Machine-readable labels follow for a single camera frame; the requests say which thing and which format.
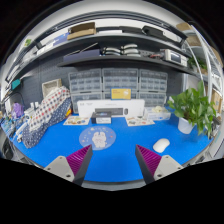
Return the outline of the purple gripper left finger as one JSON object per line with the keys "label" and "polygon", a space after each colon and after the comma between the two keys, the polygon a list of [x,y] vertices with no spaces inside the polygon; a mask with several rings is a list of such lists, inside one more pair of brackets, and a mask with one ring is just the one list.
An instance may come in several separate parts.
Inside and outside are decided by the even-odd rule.
{"label": "purple gripper left finger", "polygon": [[92,155],[92,146],[88,145],[67,157],[58,156],[44,170],[81,186]]}

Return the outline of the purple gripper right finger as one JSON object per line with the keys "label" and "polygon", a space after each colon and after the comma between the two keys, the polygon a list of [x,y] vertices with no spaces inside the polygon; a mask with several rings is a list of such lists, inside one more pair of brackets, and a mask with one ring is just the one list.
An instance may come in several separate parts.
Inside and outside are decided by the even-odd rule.
{"label": "purple gripper right finger", "polygon": [[171,156],[160,156],[140,145],[136,146],[135,156],[146,184],[150,184],[182,169],[182,166]]}

